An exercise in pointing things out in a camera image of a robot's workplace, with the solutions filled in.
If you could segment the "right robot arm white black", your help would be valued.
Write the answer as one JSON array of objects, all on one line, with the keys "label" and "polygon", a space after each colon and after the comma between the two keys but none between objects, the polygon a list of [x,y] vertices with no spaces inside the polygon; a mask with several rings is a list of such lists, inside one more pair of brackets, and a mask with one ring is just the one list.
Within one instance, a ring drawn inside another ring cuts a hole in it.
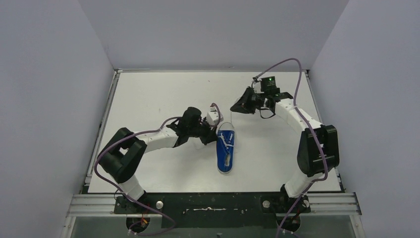
[{"label": "right robot arm white black", "polygon": [[286,193],[278,199],[279,207],[290,212],[298,206],[299,196],[316,181],[326,180],[329,172],[339,165],[338,131],[333,125],[324,125],[301,109],[294,96],[277,87],[274,76],[254,78],[252,84],[257,83],[261,86],[260,92],[253,86],[247,87],[230,111],[254,114],[268,110],[299,134],[298,169],[284,184]]}]

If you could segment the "blue canvas sneaker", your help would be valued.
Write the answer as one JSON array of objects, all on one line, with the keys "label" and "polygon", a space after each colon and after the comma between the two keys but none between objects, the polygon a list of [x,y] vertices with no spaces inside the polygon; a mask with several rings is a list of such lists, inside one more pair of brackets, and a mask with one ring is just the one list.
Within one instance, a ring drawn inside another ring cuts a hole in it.
[{"label": "blue canvas sneaker", "polygon": [[227,174],[233,167],[235,144],[235,130],[233,124],[230,122],[222,123],[216,135],[217,169],[222,174]]}]

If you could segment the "white shoelace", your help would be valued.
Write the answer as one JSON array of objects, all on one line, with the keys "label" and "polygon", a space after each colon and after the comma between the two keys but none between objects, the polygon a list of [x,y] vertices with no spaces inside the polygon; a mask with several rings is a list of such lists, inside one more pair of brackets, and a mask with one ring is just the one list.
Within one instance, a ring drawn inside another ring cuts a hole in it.
[{"label": "white shoelace", "polygon": [[218,128],[216,154],[218,156],[232,155],[234,152],[235,128],[232,119],[227,119]]}]

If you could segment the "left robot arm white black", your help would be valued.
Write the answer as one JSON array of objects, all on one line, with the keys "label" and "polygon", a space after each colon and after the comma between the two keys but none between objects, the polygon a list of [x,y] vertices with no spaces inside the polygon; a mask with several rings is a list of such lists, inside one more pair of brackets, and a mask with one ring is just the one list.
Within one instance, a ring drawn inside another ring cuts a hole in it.
[{"label": "left robot arm white black", "polygon": [[98,166],[101,166],[112,180],[100,178],[125,194],[127,205],[133,211],[142,211],[147,203],[146,192],[135,172],[144,154],[179,147],[190,138],[199,138],[204,145],[212,143],[217,140],[216,129],[222,121],[220,109],[212,103],[205,117],[199,109],[189,107],[181,117],[166,119],[156,130],[134,133],[122,127],[99,153],[94,172],[98,174]]}]

